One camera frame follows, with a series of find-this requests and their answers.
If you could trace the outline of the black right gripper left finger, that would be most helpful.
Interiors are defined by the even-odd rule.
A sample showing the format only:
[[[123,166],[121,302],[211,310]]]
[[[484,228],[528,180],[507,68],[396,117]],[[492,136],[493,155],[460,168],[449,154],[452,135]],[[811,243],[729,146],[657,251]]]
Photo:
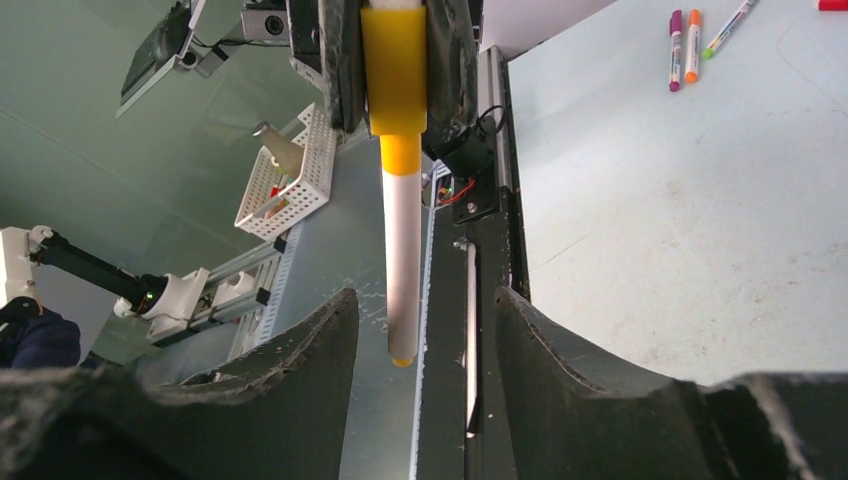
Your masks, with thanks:
[[[357,355],[354,290],[217,369],[144,387],[114,367],[5,370],[5,479],[335,479]]]

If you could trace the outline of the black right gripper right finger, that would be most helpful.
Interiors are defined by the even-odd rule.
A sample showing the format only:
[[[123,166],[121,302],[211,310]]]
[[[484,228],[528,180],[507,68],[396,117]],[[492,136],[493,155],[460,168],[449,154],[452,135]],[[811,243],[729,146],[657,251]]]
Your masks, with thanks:
[[[565,329],[509,288],[495,301],[523,479],[843,479],[847,377],[658,374]]]

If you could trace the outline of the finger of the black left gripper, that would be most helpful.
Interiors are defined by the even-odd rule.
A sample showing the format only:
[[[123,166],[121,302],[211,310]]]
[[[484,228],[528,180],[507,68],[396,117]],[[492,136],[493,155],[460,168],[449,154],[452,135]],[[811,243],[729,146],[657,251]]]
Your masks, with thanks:
[[[345,133],[358,128],[365,112],[361,6],[356,0],[318,2],[325,106],[331,126]]]
[[[456,148],[477,119],[477,47],[469,3],[427,0],[427,128],[429,156]]]

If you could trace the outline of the yellow marker cap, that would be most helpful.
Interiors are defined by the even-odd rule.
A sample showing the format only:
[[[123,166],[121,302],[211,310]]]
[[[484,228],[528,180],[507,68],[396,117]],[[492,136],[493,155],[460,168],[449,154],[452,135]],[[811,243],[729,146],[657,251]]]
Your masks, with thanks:
[[[360,10],[374,135],[414,135],[426,128],[426,16],[421,1],[374,1]]]

